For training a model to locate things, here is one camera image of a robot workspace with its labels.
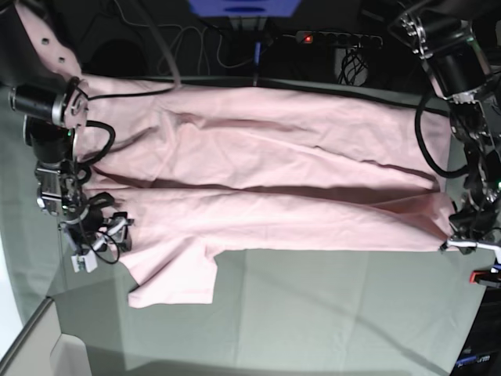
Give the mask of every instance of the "grey table surface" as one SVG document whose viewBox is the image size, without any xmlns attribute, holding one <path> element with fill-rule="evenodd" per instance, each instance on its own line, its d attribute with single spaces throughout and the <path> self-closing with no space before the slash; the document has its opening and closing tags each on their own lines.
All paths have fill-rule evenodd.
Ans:
<svg viewBox="0 0 501 376">
<path fill-rule="evenodd" d="M 71 271 L 56 221 L 34 201 L 34 157 L 23 145 L 22 117 L 4 100 L 0 114 L 0 231 L 20 312 L 27 320 L 51 295 L 63 332 L 88 346 L 95 376 L 452 370 L 484 293 L 468 277 L 492 264 L 491 252 L 224 252 L 216 258 L 212 305 L 131 309 L 126 298 L 135 281 L 122 265 Z M 450 164 L 461 161 L 452 143 Z M 461 182 L 448 191 L 457 198 Z"/>
</svg>

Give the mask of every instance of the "blue object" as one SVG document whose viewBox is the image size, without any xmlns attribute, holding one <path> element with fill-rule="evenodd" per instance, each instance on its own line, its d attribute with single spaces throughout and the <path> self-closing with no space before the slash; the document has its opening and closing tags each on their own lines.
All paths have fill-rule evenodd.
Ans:
<svg viewBox="0 0 501 376">
<path fill-rule="evenodd" d="M 467 358 L 462 358 L 462 359 L 459 359 L 457 362 L 456 362 L 456 367 L 462 367 L 464 366 L 465 364 L 469 364 L 469 363 L 473 363 L 474 361 L 477 360 L 477 357 L 476 356 L 468 356 Z"/>
<path fill-rule="evenodd" d="M 261 57 L 261 42 L 256 43 L 256 47 L 254 49 L 254 65 L 259 67 L 259 58 Z"/>
<path fill-rule="evenodd" d="M 202 17 L 290 17 L 301 0 L 189 0 Z"/>
</svg>

